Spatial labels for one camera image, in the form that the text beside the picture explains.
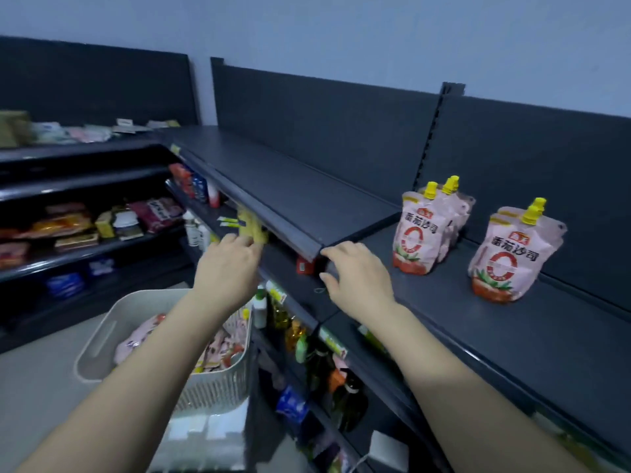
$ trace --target basket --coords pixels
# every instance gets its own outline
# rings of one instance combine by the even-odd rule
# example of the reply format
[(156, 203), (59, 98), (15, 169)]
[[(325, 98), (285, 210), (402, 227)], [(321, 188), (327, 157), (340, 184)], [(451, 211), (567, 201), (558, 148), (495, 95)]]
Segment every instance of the basket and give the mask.
[[(190, 289), (144, 290), (124, 296), (105, 315), (75, 362), (75, 375), (83, 383), (98, 383), (114, 369), (116, 346), (154, 315), (169, 312)], [(239, 319), (235, 312), (223, 325), (232, 334)], [(175, 412), (204, 409), (209, 414), (233, 410), (248, 397), (249, 348), (252, 316), (241, 358), (220, 372), (193, 373), (186, 382)]]

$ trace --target gray floor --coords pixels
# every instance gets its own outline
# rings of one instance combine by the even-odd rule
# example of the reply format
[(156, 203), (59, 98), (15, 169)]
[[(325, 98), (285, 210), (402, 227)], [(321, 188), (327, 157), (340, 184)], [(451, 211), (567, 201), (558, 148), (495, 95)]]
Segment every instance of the gray floor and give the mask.
[[(0, 355), (0, 473), (15, 470), (90, 392), (90, 387), (75, 378), (73, 364), (101, 318)], [(280, 438), (284, 436), (268, 408), (262, 408), (259, 415), (265, 426), (259, 431), (274, 430)], [(268, 447), (277, 448), (267, 453), (269, 463), (257, 465), (257, 473), (308, 471), (291, 438), (262, 448)]]

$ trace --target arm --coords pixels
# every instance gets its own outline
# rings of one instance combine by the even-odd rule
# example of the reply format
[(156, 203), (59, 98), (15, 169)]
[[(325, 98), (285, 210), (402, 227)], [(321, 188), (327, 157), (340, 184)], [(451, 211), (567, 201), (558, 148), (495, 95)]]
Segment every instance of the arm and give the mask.
[(339, 272), (331, 300), (366, 325), (403, 372), (456, 473), (587, 472), (394, 300), (390, 276), (363, 244), (324, 249)]
[(18, 473), (146, 471), (202, 350), (256, 290), (261, 246), (229, 234), (202, 256), (195, 286)]

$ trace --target forearm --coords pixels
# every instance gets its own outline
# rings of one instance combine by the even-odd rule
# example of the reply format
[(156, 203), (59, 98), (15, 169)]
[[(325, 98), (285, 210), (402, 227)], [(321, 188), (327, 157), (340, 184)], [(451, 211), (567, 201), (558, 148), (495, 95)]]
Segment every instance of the forearm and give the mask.
[(145, 471), (180, 392), (225, 312), (187, 294), (18, 470)]
[(399, 365), (457, 473), (586, 472), (403, 306), (368, 326)]

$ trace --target light blue wall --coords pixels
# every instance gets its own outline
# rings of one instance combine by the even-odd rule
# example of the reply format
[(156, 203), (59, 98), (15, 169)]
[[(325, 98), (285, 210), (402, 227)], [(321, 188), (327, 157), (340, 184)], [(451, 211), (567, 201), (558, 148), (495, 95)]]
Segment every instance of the light blue wall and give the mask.
[(631, 0), (0, 0), (0, 33), (631, 117)]

